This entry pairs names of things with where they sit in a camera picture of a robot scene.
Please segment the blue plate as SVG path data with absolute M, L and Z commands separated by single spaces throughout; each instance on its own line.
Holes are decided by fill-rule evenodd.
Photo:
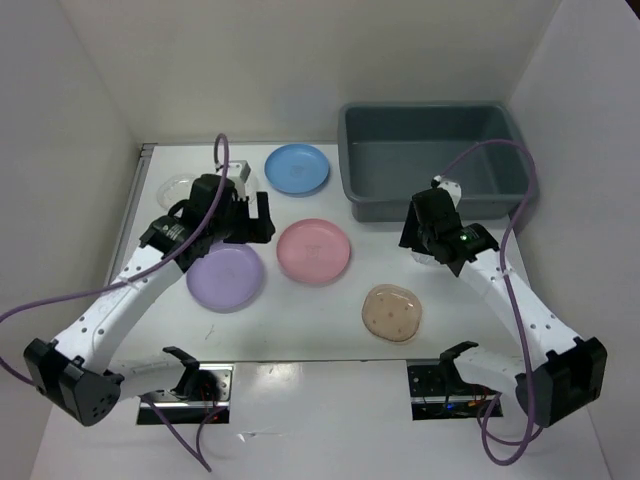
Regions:
M 303 197 L 319 191 L 330 175 L 330 163 L 318 148 L 307 144 L 288 144 L 266 158 L 264 174 L 280 193 Z

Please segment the pink plate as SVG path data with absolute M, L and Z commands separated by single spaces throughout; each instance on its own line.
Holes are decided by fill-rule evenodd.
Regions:
M 290 279 L 310 285 L 336 280 L 351 256 L 347 235 L 334 223 L 308 218 L 289 225 L 280 235 L 276 257 Z

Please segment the aluminium table edge rail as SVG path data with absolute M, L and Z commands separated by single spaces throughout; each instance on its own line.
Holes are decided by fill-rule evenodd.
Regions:
M 113 249 L 111 260 L 105 276 L 104 285 L 109 285 L 114 280 L 123 263 L 123 258 L 126 253 L 128 240 L 135 218 L 135 213 L 138 209 L 138 204 L 149 169 L 149 163 L 151 161 L 155 146 L 156 143 L 144 143 L 140 148 L 139 156 L 136 163 L 136 170 L 133 176 L 131 187 L 129 189 L 127 201 L 125 203 L 122 221 L 119 227 L 119 231 L 116 237 L 116 244 Z

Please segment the grey plastic bin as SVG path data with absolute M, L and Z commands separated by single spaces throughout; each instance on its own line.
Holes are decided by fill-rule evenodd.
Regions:
M 458 183 L 465 220 L 512 214 L 528 187 L 522 135 L 499 102 L 352 103 L 338 118 L 343 190 L 359 222 L 402 222 L 412 195 Z

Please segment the brown translucent square dish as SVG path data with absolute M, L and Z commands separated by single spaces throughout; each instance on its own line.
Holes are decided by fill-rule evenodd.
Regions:
M 408 289 L 393 284 L 380 284 L 365 297 L 361 319 L 375 337 L 404 344 L 418 333 L 423 307 L 417 296 Z

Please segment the clear glass cup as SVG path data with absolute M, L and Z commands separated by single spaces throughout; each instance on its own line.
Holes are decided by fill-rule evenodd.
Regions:
M 440 266 L 441 263 L 430 253 L 411 251 L 411 257 L 415 262 L 426 266 Z

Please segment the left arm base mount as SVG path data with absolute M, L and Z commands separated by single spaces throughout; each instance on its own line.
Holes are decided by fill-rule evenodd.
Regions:
M 187 398 L 161 390 L 149 398 L 174 425 L 197 425 L 210 414 L 209 424 L 228 424 L 233 373 L 233 364 L 203 363 L 199 383 Z

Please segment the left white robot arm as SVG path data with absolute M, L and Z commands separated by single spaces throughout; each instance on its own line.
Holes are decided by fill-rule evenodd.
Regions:
M 176 346 L 143 361 L 113 356 L 155 301 L 209 253 L 213 244 L 266 244 L 275 233 L 269 196 L 256 194 L 257 215 L 234 180 L 204 174 L 186 200 L 154 220 L 106 292 L 68 328 L 46 342 L 33 340 L 24 359 L 36 389 L 80 424 L 93 426 L 116 403 L 167 390 L 180 400 L 194 396 L 209 376 L 199 361 Z

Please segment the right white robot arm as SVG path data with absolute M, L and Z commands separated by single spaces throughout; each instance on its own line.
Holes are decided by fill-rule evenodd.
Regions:
M 431 188 L 412 196 L 399 245 L 448 267 L 523 348 L 521 359 L 472 341 L 445 350 L 438 377 L 446 391 L 484 385 L 514 398 L 543 428 L 599 398 L 607 362 L 603 343 L 583 339 L 547 308 L 485 227 L 462 224 L 447 190 Z

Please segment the purple plate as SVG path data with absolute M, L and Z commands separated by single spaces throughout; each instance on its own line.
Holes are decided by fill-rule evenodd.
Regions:
M 186 274 L 193 299 L 216 312 L 229 312 L 249 304 L 265 279 L 263 262 L 245 244 L 217 243 L 194 262 Z

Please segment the clear square dish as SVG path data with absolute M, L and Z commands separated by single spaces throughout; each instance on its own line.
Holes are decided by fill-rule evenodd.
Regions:
M 241 199 L 246 200 L 248 203 L 253 203 L 256 200 L 259 183 L 251 171 L 234 175 L 233 182 Z
M 195 179 L 193 174 L 179 174 L 165 181 L 156 192 L 160 207 L 168 211 L 179 201 L 188 199 Z

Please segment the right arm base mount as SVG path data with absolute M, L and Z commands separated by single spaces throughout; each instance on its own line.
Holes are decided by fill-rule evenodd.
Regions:
M 408 362 L 406 371 L 413 421 L 475 418 L 496 394 L 481 385 L 451 387 L 436 360 Z

